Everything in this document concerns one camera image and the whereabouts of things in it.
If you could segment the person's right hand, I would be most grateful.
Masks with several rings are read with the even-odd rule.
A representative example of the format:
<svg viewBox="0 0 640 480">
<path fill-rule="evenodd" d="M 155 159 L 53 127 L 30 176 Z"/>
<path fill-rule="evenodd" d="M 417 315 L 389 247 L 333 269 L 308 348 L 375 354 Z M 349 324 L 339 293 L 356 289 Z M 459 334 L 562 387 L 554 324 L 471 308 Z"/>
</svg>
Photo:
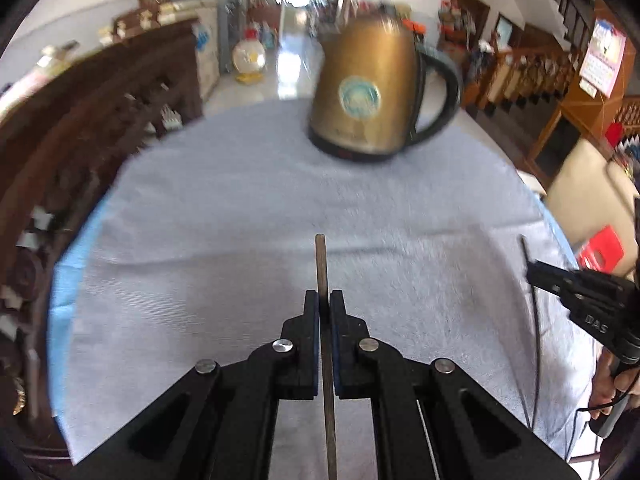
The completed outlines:
<svg viewBox="0 0 640 480">
<path fill-rule="evenodd" d="M 613 377 L 611 370 L 613 361 L 614 356 L 612 353 L 603 348 L 598 359 L 596 374 L 592 378 L 592 390 L 588 402 L 588 406 L 592 408 L 590 411 L 592 419 L 598 419 L 600 415 L 610 414 L 612 408 L 601 408 L 596 411 L 593 407 L 612 402 L 616 393 L 626 391 L 639 373 L 639 367 L 635 367 Z"/>
</svg>

